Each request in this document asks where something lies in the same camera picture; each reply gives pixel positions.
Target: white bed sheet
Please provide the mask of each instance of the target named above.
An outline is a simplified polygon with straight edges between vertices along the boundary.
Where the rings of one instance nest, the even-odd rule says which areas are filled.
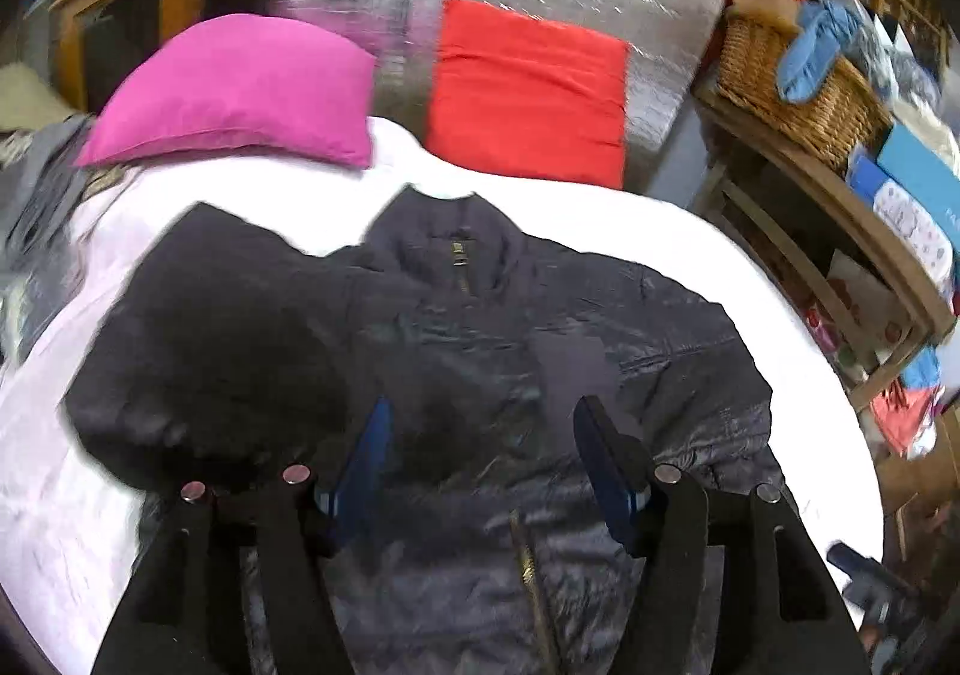
[[[88,234],[82,291],[0,388],[0,584],[64,675],[90,672],[136,555],[141,497],[85,456],[59,402],[136,261],[200,200],[324,255],[357,243],[405,183],[436,197],[476,192],[528,234],[642,262],[722,303],[773,389],[770,445],[811,539],[822,553],[843,539],[880,558],[880,492],[844,392],[776,288],[725,236],[656,200],[459,169],[393,122],[370,125],[376,165],[366,173],[256,155],[156,166],[118,199],[107,192],[75,214],[75,236]]]

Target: wicker basket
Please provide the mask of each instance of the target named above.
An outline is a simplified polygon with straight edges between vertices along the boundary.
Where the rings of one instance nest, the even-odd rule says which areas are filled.
[[[875,141],[890,127],[890,116],[846,58],[837,60],[813,100],[781,101],[776,65],[799,33],[776,18],[728,10],[717,91],[842,174],[853,146]]]

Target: jacket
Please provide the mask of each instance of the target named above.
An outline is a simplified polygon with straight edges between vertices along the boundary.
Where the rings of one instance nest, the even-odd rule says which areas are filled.
[[[512,511],[565,663],[606,671],[641,564],[608,536],[573,448],[580,395],[704,483],[782,486],[770,389],[720,305],[526,236],[480,197],[412,188],[327,258],[194,208],[133,274],[65,404],[95,458],[164,490],[294,461],[323,477],[381,394],[380,501],[325,573],[360,673],[541,671]]]

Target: jacket zipper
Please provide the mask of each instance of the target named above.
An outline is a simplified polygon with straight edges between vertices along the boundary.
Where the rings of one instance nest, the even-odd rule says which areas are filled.
[[[546,667],[547,675],[563,675],[563,660],[560,658],[560,646],[557,643],[557,633],[554,629],[550,611],[546,602],[544,587],[536,574],[536,560],[534,559],[533,544],[530,533],[524,525],[520,512],[510,512],[510,534],[517,551],[517,563],[520,565],[520,579],[530,597],[530,609],[534,616],[534,633],[536,647],[539,648],[541,660]]]
[[[465,296],[470,295],[470,283],[467,279],[467,266],[469,265],[469,258],[467,258],[467,250],[464,248],[463,242],[454,242],[453,243],[453,267],[457,272],[457,281],[460,284],[460,290]]]

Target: pink pillow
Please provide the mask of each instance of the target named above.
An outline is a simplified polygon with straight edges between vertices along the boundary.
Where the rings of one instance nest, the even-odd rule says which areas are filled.
[[[117,88],[76,165],[255,145],[367,168],[373,63],[352,41],[296,20],[201,22]]]

